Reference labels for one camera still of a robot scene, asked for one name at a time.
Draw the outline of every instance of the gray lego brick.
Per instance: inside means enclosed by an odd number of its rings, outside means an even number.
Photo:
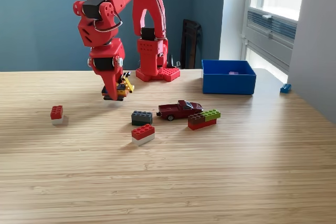
[[[153,114],[152,112],[134,111],[132,114],[132,121],[133,120],[150,123],[153,121]]]
[[[153,119],[150,120],[150,122],[143,122],[143,121],[136,121],[136,120],[132,120],[132,125],[135,126],[144,126],[146,124],[153,124]]]

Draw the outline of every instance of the brown lego brick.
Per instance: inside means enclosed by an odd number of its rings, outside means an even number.
[[[188,123],[191,124],[199,124],[199,123],[204,123],[205,122],[205,116],[202,115],[201,113],[190,115],[188,117]]]

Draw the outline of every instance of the red toy truck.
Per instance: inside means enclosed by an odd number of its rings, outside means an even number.
[[[189,115],[201,113],[203,108],[195,102],[179,100],[177,104],[160,105],[157,116],[173,121],[176,118],[187,118]]]

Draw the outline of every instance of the red robotic arm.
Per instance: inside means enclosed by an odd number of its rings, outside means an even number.
[[[88,64],[100,75],[112,100],[119,100],[117,86],[123,77],[125,52],[119,38],[114,38],[122,25],[119,13],[131,0],[76,1],[73,11],[81,16],[78,29],[87,47],[91,47]],[[148,10],[154,21],[154,29],[144,27]],[[133,24],[138,40],[141,67],[136,71],[143,81],[165,79],[171,81],[180,76],[176,68],[167,69],[168,40],[166,39],[165,12],[162,0],[133,0]]]

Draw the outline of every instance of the blue box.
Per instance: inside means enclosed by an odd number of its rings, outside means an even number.
[[[204,94],[254,94],[257,75],[246,60],[202,60],[202,68]]]

